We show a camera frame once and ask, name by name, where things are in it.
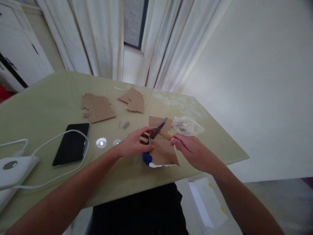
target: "person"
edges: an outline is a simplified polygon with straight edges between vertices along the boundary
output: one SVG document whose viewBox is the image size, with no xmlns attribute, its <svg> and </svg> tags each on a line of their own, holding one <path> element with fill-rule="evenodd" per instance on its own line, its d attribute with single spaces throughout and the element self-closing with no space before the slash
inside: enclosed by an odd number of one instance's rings
<svg viewBox="0 0 313 235">
<path fill-rule="evenodd" d="M 5 234 L 62 234 L 118 159 L 154 149 L 140 139 L 148 139 L 145 132 L 152 130 L 134 131 L 44 197 Z M 177 133 L 173 145 L 193 167 L 214 177 L 244 234 L 284 234 L 262 203 L 201 141 Z M 93 211 L 96 227 L 92 225 L 89 234 L 188 234 L 180 200 L 172 183 L 99 205 Z"/>
</svg>

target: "white cable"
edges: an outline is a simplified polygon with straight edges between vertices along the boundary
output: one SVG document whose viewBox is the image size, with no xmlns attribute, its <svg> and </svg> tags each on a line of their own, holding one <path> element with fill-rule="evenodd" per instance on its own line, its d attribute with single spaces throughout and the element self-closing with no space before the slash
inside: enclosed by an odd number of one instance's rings
<svg viewBox="0 0 313 235">
<path fill-rule="evenodd" d="M 57 135 L 56 137 L 52 138 L 51 140 L 47 141 L 47 142 L 44 143 L 43 145 L 41 145 L 38 149 L 36 149 L 36 150 L 32 153 L 32 155 L 31 155 L 32 159 L 31 159 L 31 161 L 29 161 L 28 167 L 30 166 L 30 164 L 31 164 L 31 162 L 32 162 L 32 160 L 33 160 L 33 158 L 35 157 L 36 153 L 37 153 L 40 149 L 42 149 L 45 145 L 47 145 L 47 144 L 50 143 L 51 141 L 54 141 L 56 138 L 60 137 L 61 135 L 64 135 L 64 134 L 66 134 L 66 133 L 68 133 L 68 132 L 72 132 L 72 131 L 78 132 L 78 133 L 81 134 L 83 137 L 85 137 L 85 139 L 87 140 L 86 151 L 85 151 L 85 153 L 84 153 L 84 155 L 83 155 L 83 159 L 82 159 L 82 162 L 81 162 L 81 164 L 79 165 L 79 167 L 77 167 L 76 169 L 74 169 L 74 170 L 72 170 L 72 171 L 69 171 L 69 172 L 67 172 L 67 173 L 65 173 L 65 174 L 62 174 L 62 175 L 60 175 L 60 176 L 58 176 L 58 177 L 56 177 L 56 178 L 54 178 L 54 179 L 52 179 L 52 180 L 50 180 L 50 181 L 44 183 L 44 184 L 41 184 L 41 185 L 37 185 L 37 186 L 16 185 L 16 186 L 14 186 L 13 188 L 22 188 L 22 189 L 40 188 L 40 187 L 42 187 L 42 186 L 45 186 L 45 185 L 51 183 L 51 182 L 54 181 L 54 180 L 57 180 L 58 178 L 61 178 L 61 177 L 65 176 L 65 175 L 67 175 L 67 174 L 70 174 L 70 173 L 72 173 L 72 172 L 78 170 L 78 169 L 82 166 L 82 164 L 84 163 L 85 157 L 86 157 L 86 154 L 87 154 L 87 151 L 88 151 L 88 149 L 89 149 L 89 140 L 88 140 L 88 137 L 87 137 L 84 133 L 82 133 L 82 132 L 80 132 L 80 131 L 78 131 L 78 130 L 68 130 L 68 131 L 65 131 L 65 132 L 63 132 L 63 133 Z"/>
<path fill-rule="evenodd" d="M 6 145 L 10 145 L 10 144 L 15 144 L 15 143 L 18 143 L 18 142 L 23 142 L 23 141 L 25 141 L 25 145 L 24 145 L 24 147 L 20 151 L 25 151 L 26 146 L 28 145 L 28 139 L 20 139 L 20 140 L 16 140 L 16 141 L 12 141 L 12 142 L 6 143 L 6 144 L 1 144 L 0 147 L 6 146 Z"/>
</svg>

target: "plastic bag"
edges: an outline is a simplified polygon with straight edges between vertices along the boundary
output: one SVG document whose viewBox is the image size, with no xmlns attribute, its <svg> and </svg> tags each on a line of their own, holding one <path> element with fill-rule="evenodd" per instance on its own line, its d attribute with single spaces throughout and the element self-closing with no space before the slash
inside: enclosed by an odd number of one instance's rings
<svg viewBox="0 0 313 235">
<path fill-rule="evenodd" d="M 204 132 L 204 128 L 196 123 L 195 120 L 187 117 L 175 117 L 172 123 L 174 129 L 183 135 L 198 135 Z"/>
</svg>

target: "light green table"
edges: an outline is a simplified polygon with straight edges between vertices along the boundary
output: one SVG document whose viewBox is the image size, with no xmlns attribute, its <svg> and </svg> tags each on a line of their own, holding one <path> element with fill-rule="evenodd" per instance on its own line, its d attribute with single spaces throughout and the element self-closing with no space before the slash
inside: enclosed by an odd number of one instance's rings
<svg viewBox="0 0 313 235">
<path fill-rule="evenodd" d="M 126 110 L 126 104 L 117 100 L 126 93 L 126 90 L 120 89 L 133 86 L 143 93 L 143 114 Z M 81 169 L 111 148 L 115 139 L 123 140 L 132 131 L 148 126 L 149 116 L 170 119 L 174 119 L 175 116 L 193 118 L 205 128 L 198 138 L 224 163 L 230 164 L 249 158 L 193 97 L 70 71 L 51 74 L 0 105 L 0 143 L 27 138 L 29 145 L 26 154 L 31 154 L 41 144 L 64 132 L 67 125 L 89 122 L 88 119 L 83 118 L 86 110 L 80 109 L 82 95 L 85 93 L 106 96 L 112 103 L 116 117 L 91 124 L 90 148 Z M 121 125 L 129 121 L 130 126 L 125 131 L 119 129 L 119 121 Z M 172 129 L 169 133 L 174 134 L 175 130 Z M 100 137 L 107 139 L 107 145 L 103 149 L 95 144 Z M 80 164 L 78 162 L 60 167 L 52 166 L 61 139 L 60 137 L 55 140 L 37 154 L 40 161 L 27 177 L 24 185 L 45 183 Z M 21 146 L 22 144 L 16 144 L 2 147 L 0 158 L 11 156 Z M 141 155 L 121 158 L 101 181 L 85 207 L 95 206 L 200 173 L 186 161 L 181 152 L 176 151 L 176 153 L 181 167 L 150 168 L 142 161 Z M 0 232 L 8 229 L 27 210 L 70 176 L 67 175 L 42 188 L 19 190 L 0 214 Z"/>
</svg>

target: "white curtain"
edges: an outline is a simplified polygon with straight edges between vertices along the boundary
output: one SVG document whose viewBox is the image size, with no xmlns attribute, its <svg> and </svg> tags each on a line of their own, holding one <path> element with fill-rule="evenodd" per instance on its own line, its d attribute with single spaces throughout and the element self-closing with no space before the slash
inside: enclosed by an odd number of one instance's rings
<svg viewBox="0 0 313 235">
<path fill-rule="evenodd" d="M 218 4 L 219 0 L 168 0 L 156 42 L 146 46 L 137 83 L 173 92 L 199 48 Z M 157 10 L 155 7 L 153 16 L 160 15 Z"/>
<path fill-rule="evenodd" d="M 122 0 L 37 0 L 65 68 L 123 80 Z"/>
</svg>

